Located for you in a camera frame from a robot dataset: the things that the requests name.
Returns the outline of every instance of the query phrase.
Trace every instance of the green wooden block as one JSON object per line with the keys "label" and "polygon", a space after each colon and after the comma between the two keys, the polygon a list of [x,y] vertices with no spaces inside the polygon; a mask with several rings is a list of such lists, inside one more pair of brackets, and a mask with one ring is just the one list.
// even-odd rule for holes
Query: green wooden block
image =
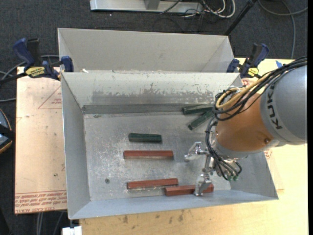
{"label": "green wooden block", "polygon": [[129,133],[128,140],[131,142],[162,142],[159,134]]}
{"label": "green wooden block", "polygon": [[207,121],[211,116],[213,116],[213,112],[209,111],[204,113],[203,115],[201,115],[199,118],[195,119],[194,121],[192,121],[189,125],[188,128],[190,130],[195,129],[196,127],[198,127],[199,125],[201,125],[202,123],[204,123],[205,121]]}
{"label": "green wooden block", "polygon": [[192,106],[185,106],[182,108],[182,112],[184,115],[187,114],[196,114],[196,113],[204,113],[212,110],[212,106],[209,105],[192,105]]}

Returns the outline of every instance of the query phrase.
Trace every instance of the wooden block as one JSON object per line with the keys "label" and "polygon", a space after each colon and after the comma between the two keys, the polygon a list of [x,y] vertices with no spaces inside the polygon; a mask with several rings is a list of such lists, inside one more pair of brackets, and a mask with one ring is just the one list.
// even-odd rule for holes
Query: wooden block
{"label": "wooden block", "polygon": [[162,142],[162,136],[159,134],[129,133],[128,140],[131,142]]}
{"label": "wooden block", "polygon": [[205,113],[212,110],[212,106],[209,105],[191,105],[185,106],[182,108],[184,115],[187,114],[196,114],[196,113]]}
{"label": "wooden block", "polygon": [[124,159],[171,159],[173,157],[173,151],[124,151]]}
{"label": "wooden block", "polygon": [[128,182],[127,189],[151,188],[151,187],[175,186],[175,185],[178,185],[177,178],[143,180],[143,181]]}
{"label": "wooden block", "polygon": [[[193,194],[195,189],[196,189],[195,185],[187,185],[187,186],[166,187],[164,190],[166,196],[178,196]],[[212,192],[213,190],[214,186],[213,184],[210,184],[209,187],[203,191],[203,193]]]}
{"label": "wooden block", "polygon": [[189,125],[189,130],[193,130],[205,121],[207,121],[214,113],[212,111],[206,112],[203,115],[201,115],[199,118],[193,120]]}

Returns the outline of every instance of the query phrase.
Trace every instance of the blue clamp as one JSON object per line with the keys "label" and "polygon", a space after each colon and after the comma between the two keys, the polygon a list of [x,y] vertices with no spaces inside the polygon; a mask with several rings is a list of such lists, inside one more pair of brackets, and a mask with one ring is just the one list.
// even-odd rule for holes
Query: blue clamp
{"label": "blue clamp", "polygon": [[237,59],[233,59],[226,72],[234,72],[236,68],[239,68],[241,78],[254,76],[260,78],[258,65],[267,57],[268,53],[269,49],[265,44],[254,44],[252,54],[246,58],[244,64],[241,65]]}
{"label": "blue clamp", "polygon": [[[46,77],[59,80],[60,73],[57,72],[49,62],[43,61],[39,54],[39,40],[31,39],[26,42],[25,38],[18,40],[13,45],[15,54],[26,62],[25,75],[32,78]],[[58,64],[64,65],[64,70],[73,72],[73,62],[69,56],[64,56]]]}

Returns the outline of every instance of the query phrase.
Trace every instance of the gray carpet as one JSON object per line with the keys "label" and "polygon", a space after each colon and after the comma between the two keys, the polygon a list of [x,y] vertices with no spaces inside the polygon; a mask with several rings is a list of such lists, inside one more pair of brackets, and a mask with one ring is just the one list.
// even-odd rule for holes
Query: gray carpet
{"label": "gray carpet", "polygon": [[[91,12],[89,1],[0,0],[0,71],[6,72],[21,62],[12,50],[13,44],[20,38],[39,38],[42,54],[58,54],[59,27],[223,35],[249,0],[235,0],[236,13],[225,20],[212,15],[184,18],[158,13]],[[289,13],[289,10],[300,11],[308,6],[308,0],[285,0],[285,4],[281,1],[260,1],[278,14]],[[308,12],[296,14],[293,19],[295,32],[291,16],[271,14],[255,3],[229,35],[234,55],[246,57],[253,43],[266,44],[269,47],[268,58],[290,59],[307,55]],[[15,95],[14,81],[0,88],[0,99]],[[2,102],[0,108],[15,130],[15,101]],[[14,145],[0,154],[0,208],[14,234],[36,234],[37,215],[14,215],[13,212],[14,157]],[[53,234],[59,217],[60,212],[44,213],[41,234]],[[63,215],[59,227],[68,225],[69,221]]]}

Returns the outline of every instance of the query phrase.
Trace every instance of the black pole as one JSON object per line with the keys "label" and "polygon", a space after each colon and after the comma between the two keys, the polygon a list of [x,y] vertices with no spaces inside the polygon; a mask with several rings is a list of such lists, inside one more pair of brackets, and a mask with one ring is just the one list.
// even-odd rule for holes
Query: black pole
{"label": "black pole", "polygon": [[245,14],[249,11],[250,8],[253,7],[257,0],[249,0],[245,7],[242,9],[242,11],[239,13],[238,17],[235,19],[235,21],[231,24],[231,26],[228,28],[228,30],[225,32],[224,35],[228,36],[232,30],[236,27],[236,25],[241,21],[241,19],[245,16]]}

